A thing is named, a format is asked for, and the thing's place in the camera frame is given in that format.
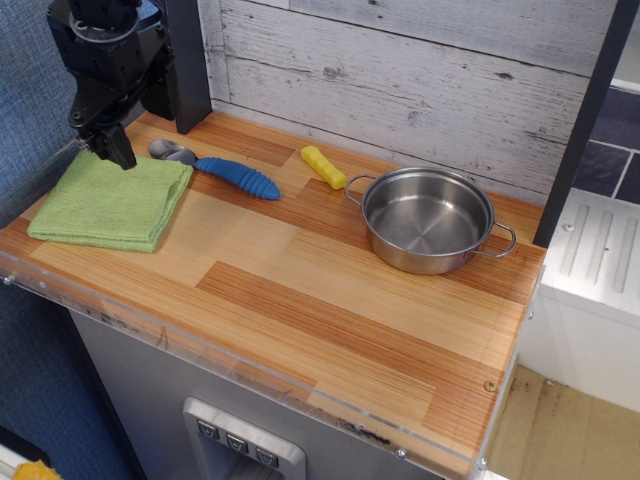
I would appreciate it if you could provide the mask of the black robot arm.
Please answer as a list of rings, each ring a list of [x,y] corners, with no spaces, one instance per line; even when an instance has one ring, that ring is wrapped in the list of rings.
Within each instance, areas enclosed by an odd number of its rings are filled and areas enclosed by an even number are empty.
[[[47,22],[76,94],[68,121],[81,146],[136,166],[123,121],[133,107],[175,118],[177,80],[160,1],[54,1]]]

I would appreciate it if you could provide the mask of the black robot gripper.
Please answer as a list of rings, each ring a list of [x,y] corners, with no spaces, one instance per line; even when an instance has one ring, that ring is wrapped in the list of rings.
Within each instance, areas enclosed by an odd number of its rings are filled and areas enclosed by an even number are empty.
[[[174,120],[174,53],[162,1],[53,1],[46,19],[76,81],[69,123],[94,153],[123,170],[137,165],[120,122],[139,102]]]

